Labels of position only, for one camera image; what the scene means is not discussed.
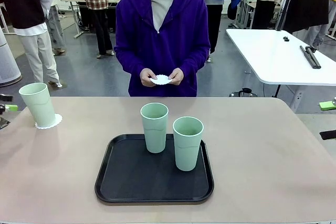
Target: gray pants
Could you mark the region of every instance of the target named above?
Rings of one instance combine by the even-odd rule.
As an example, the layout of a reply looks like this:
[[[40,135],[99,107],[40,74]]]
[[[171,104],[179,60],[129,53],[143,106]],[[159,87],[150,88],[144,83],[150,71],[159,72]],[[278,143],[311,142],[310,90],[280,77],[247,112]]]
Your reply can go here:
[[[328,33],[328,30],[335,18],[336,14],[336,2],[329,0],[329,24],[309,27],[306,37],[303,40],[306,44],[318,48],[324,40],[324,37]]]
[[[49,11],[49,16],[46,19],[48,32],[50,34],[51,45],[54,49],[66,49],[64,43],[63,29],[59,20],[56,6],[52,6]]]
[[[40,35],[18,37],[25,49],[30,68],[34,74],[35,82],[43,82],[42,62],[47,69],[47,76],[49,78],[48,81],[59,82],[49,33],[45,32]]]

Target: tray rim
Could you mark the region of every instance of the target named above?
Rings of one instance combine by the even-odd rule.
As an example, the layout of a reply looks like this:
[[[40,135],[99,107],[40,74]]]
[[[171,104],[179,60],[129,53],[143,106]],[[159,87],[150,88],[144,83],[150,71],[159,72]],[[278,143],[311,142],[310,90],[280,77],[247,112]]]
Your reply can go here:
[[[131,136],[131,137],[144,137],[144,134],[121,134],[119,136],[114,137],[108,144],[101,166],[99,168],[99,172],[97,175],[97,179],[95,182],[95,193],[98,199],[100,199],[101,201],[105,202],[105,203],[148,203],[148,202],[161,202],[161,203],[174,203],[174,202],[202,202],[207,200],[210,195],[213,193],[214,191],[214,178],[212,175],[212,170],[211,170],[211,166],[210,166],[210,161],[209,161],[209,156],[208,156],[208,152],[207,152],[207,148],[206,148],[206,144],[204,143],[203,140],[201,140],[200,143],[200,147],[202,150],[202,156],[203,156],[203,161],[204,161],[204,165],[208,166],[208,169],[205,168],[205,173],[206,173],[206,177],[208,180],[208,184],[209,184],[209,190],[207,191],[207,193],[202,196],[199,197],[198,199],[193,199],[193,200],[107,200],[103,194],[100,191],[101,185],[102,185],[102,181],[104,179],[105,176],[105,171],[107,168],[107,164],[108,164],[108,160],[110,159],[110,155],[107,156],[108,153],[111,153],[112,149],[113,149],[113,145],[117,142],[123,141],[127,139],[127,136]],[[173,134],[166,134],[166,139],[174,139]]]

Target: purple hoodie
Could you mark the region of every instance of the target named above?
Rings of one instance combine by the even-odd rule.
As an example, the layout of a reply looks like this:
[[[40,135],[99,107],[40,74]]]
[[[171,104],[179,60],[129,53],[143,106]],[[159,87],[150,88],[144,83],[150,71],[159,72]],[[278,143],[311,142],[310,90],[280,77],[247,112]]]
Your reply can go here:
[[[209,54],[207,10],[203,0],[174,0],[157,32],[153,25],[151,0],[121,0],[117,5],[117,59],[131,74],[132,97],[195,97],[197,71]],[[169,76],[180,68],[179,86],[145,87],[140,72],[151,69]]]

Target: person's left hand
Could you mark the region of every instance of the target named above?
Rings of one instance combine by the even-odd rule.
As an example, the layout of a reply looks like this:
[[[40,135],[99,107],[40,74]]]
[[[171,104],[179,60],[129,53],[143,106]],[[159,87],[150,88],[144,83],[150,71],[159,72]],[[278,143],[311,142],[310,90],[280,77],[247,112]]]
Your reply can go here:
[[[180,68],[175,68],[172,74],[169,76],[169,79],[172,80],[170,84],[180,85],[181,81],[184,78],[184,73]]]

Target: cup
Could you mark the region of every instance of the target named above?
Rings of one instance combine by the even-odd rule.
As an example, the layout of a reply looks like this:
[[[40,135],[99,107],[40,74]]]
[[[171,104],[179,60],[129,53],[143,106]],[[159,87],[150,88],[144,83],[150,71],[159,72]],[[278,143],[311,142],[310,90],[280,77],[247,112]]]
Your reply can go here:
[[[173,123],[173,130],[176,166],[189,172],[196,166],[204,125],[197,118],[185,116]]]
[[[151,153],[160,153],[166,147],[168,111],[161,103],[149,103],[141,108],[146,147]]]
[[[20,88],[19,94],[29,108],[38,127],[49,127],[55,123],[55,111],[46,84],[32,83],[26,85]]]

